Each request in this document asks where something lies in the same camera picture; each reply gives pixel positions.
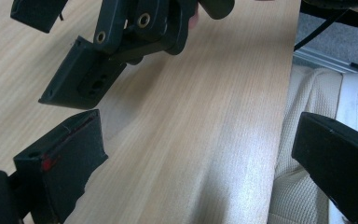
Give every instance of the gray carpet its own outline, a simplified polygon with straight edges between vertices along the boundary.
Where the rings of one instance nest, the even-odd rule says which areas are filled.
[[[296,42],[323,22],[323,19],[300,13]],[[316,49],[344,62],[358,63],[358,28],[334,23],[304,47]],[[308,65],[308,62],[301,62],[298,59],[294,59],[294,63]]]

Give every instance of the black clamp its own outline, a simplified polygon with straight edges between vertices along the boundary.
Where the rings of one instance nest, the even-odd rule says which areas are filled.
[[[11,17],[49,32],[66,2],[15,0]],[[93,43],[77,38],[39,102],[93,108],[128,63],[162,50],[179,54],[198,2],[214,19],[234,7],[234,0],[103,0]]]
[[[91,173],[107,159],[98,110],[72,116],[14,157],[17,171],[0,171],[0,224],[63,223]]]
[[[303,113],[292,157],[338,210],[358,223],[358,132],[334,119]]]

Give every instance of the light wood surface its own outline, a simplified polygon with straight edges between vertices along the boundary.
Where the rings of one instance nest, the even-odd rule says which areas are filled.
[[[78,110],[37,102],[101,1],[69,1],[49,35],[0,0],[0,170]],[[183,53],[130,66],[105,95],[109,160],[65,223],[265,223],[299,1],[238,0],[222,21],[202,11]]]

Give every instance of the beige fabric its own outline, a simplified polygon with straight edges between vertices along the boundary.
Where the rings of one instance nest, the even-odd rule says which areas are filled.
[[[341,81],[340,73],[328,69],[293,66],[268,223],[327,223],[327,197],[291,152],[301,112],[336,116]]]

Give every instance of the white cloth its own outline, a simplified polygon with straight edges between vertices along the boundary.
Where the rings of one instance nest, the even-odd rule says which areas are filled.
[[[336,120],[358,131],[358,74],[344,74],[339,94]],[[329,202],[329,224],[345,223],[344,217]]]
[[[291,158],[302,111],[337,119],[358,131],[358,74],[293,66],[268,223],[344,223],[343,216],[310,175]]]

